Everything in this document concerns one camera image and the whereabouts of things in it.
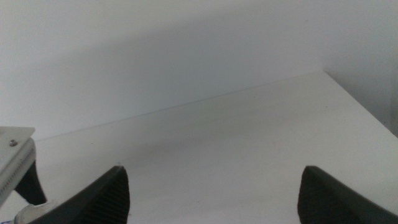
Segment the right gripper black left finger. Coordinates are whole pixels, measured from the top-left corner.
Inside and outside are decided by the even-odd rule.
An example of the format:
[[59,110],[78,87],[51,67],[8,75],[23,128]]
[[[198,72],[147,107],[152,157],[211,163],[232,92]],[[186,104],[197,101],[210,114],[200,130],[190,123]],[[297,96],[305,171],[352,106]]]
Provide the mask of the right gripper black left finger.
[[33,224],[126,224],[129,181],[123,166],[114,166],[92,184]]

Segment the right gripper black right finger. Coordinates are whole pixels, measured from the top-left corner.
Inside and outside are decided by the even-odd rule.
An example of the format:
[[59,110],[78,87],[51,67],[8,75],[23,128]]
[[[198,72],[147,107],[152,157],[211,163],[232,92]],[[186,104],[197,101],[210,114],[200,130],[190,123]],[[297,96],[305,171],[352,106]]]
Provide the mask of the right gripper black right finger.
[[303,170],[297,211],[301,223],[397,223],[396,214],[317,166]]

